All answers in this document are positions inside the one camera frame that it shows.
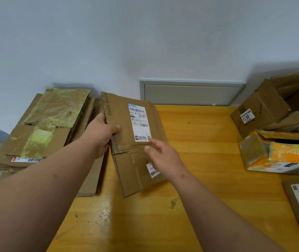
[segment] hand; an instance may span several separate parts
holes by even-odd
[[[161,152],[158,152],[151,146],[145,146],[145,152],[150,156],[155,163],[158,171],[162,173],[170,182],[175,179],[184,178],[189,171],[182,163],[179,154],[168,143],[151,138],[149,140]]]
[[[94,143],[96,149],[96,159],[104,155],[106,148],[109,146],[108,142],[112,135],[121,130],[119,125],[107,125],[104,121],[104,113],[99,113],[95,119],[88,124],[83,135],[81,136],[81,138]]]

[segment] wooden table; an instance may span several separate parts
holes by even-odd
[[[186,167],[284,249],[299,251],[299,225],[281,184],[288,176],[244,168],[241,137],[230,118],[235,108],[157,109],[169,143]],[[109,156],[101,195],[74,200],[52,251],[202,250],[174,187],[164,182],[122,199]]]

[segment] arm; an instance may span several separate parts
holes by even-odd
[[[183,165],[175,149],[151,139],[161,152],[145,152],[176,188],[204,251],[284,251],[209,191]]]
[[[119,126],[99,114],[83,136],[0,182],[0,251],[46,251],[95,159]]]

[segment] white wall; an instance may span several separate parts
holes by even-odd
[[[139,78],[248,80],[299,70],[299,0],[0,0],[0,129],[36,93],[139,98]]]

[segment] left hand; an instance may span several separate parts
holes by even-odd
[[[102,157],[109,146],[108,142],[112,135],[121,130],[119,125],[105,124],[104,113],[99,113],[93,121],[91,121],[85,129],[82,137],[90,140],[95,144],[96,155],[95,159]]]

